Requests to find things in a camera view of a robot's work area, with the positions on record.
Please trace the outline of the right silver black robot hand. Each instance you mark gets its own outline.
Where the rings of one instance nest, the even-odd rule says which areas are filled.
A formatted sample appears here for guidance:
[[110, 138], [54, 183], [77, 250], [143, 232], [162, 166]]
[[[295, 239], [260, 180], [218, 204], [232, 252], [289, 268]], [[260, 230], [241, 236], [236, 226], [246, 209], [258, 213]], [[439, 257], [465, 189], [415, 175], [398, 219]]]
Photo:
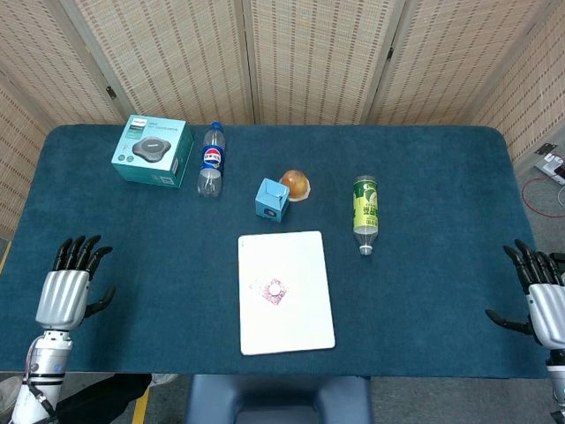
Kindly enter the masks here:
[[526, 336], [549, 351], [564, 349], [564, 255], [534, 251], [522, 240], [503, 251], [516, 269], [526, 297], [529, 315], [526, 322], [512, 322], [492, 309], [486, 316], [496, 325]]

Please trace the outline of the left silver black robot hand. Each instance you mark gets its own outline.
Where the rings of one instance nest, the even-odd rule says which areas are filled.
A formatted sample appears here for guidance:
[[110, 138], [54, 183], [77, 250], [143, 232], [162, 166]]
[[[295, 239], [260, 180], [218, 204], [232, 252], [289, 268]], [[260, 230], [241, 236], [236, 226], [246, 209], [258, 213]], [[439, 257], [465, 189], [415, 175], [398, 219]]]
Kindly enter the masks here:
[[58, 248], [52, 270], [46, 275], [35, 320], [45, 330], [71, 331], [85, 319], [106, 309], [116, 294], [111, 285], [96, 302], [88, 296], [95, 271], [110, 246], [97, 248], [100, 235], [68, 238]]

